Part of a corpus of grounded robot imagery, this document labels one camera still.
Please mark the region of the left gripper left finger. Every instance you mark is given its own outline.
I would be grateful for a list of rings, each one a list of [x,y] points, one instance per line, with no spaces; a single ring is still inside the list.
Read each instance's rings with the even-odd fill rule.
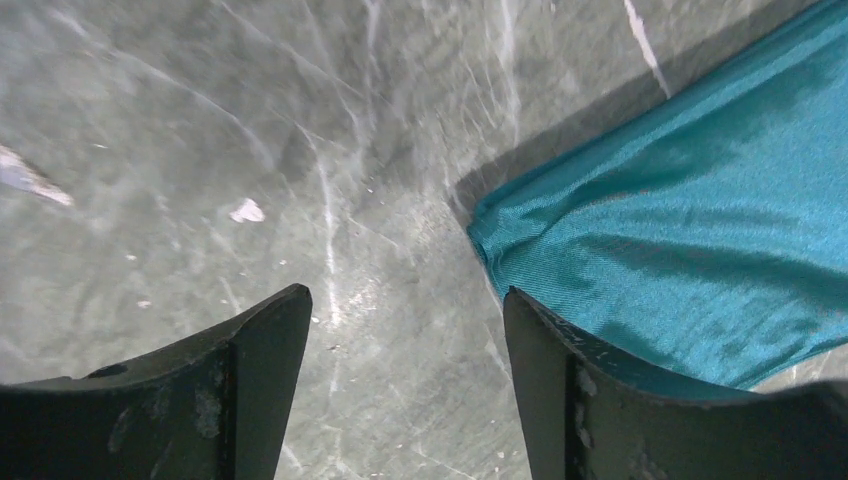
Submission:
[[[2,477],[273,478],[312,306],[293,284],[85,377],[3,386]]]

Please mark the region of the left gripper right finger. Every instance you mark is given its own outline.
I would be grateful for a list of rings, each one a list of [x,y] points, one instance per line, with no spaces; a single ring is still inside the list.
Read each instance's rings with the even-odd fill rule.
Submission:
[[[680,375],[511,288],[503,320],[536,479],[843,479],[847,385],[768,394]]]

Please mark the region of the teal cloth napkin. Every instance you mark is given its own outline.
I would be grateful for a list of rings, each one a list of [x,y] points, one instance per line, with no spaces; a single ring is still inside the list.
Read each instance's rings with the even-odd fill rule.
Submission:
[[[748,388],[847,340],[847,5],[522,175],[468,228],[500,295]]]

